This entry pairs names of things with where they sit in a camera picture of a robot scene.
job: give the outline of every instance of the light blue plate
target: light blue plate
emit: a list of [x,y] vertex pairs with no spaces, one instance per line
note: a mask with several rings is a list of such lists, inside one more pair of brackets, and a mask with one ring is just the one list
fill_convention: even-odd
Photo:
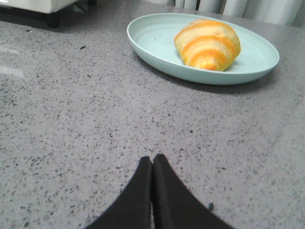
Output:
[[219,72],[184,65],[173,39],[184,26],[200,18],[207,17],[181,13],[150,14],[133,20],[127,27],[127,35],[133,50],[149,65],[191,82],[214,85],[246,83],[264,76],[277,65],[279,53],[270,42],[228,22],[224,23],[236,31],[242,47],[228,69]]

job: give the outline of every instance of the white curtain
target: white curtain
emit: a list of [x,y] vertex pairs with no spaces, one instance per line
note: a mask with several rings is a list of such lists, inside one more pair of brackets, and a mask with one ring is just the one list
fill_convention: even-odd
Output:
[[[198,11],[222,13],[282,25],[304,25],[305,0],[200,0]],[[175,0],[176,7],[196,9],[197,0]]]

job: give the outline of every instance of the speckled countertop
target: speckled countertop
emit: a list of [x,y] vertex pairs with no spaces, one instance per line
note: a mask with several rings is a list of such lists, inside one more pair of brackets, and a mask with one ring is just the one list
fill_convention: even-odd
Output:
[[153,69],[129,45],[131,20],[182,10],[138,0],[84,10],[63,11],[58,29],[0,11],[1,229],[82,229],[157,153],[232,226],[305,227],[304,29],[201,13],[281,55],[257,81],[208,86]]

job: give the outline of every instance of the bread roll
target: bread roll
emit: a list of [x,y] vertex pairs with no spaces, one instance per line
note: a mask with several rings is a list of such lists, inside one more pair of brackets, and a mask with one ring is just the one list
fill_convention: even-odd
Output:
[[235,31],[228,25],[199,19],[184,27],[174,38],[176,49],[185,65],[223,71],[241,51]]

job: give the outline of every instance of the white appliance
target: white appliance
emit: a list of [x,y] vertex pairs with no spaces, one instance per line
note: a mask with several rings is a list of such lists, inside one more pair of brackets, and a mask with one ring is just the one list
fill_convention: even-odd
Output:
[[79,0],[0,0],[0,6],[54,13]]
[[[58,27],[60,17],[59,10],[79,0],[0,0],[0,6],[14,7],[47,14],[47,24],[50,27]],[[89,5],[96,5],[97,0],[87,0]]]

